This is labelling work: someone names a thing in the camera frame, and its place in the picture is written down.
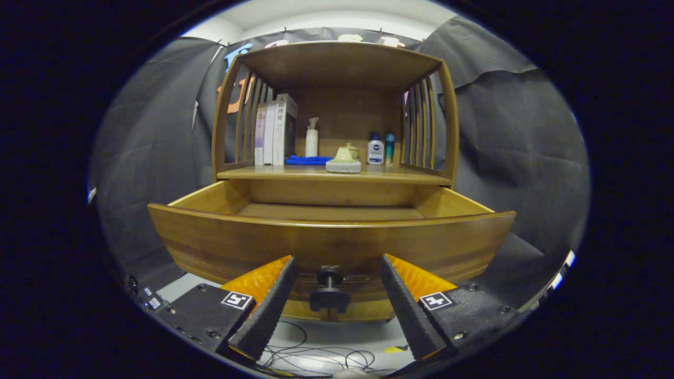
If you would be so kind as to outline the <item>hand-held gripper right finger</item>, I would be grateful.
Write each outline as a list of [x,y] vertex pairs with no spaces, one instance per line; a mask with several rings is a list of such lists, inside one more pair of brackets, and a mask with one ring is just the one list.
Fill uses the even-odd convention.
[[527,317],[479,283],[454,285],[390,254],[381,257],[379,275],[419,363],[468,357]]

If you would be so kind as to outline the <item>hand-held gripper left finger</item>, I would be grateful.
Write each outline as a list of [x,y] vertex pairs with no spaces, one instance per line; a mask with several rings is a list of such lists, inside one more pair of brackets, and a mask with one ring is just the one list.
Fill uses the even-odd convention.
[[220,287],[200,283],[156,311],[207,350],[255,364],[274,334],[296,277],[294,256],[284,256]]

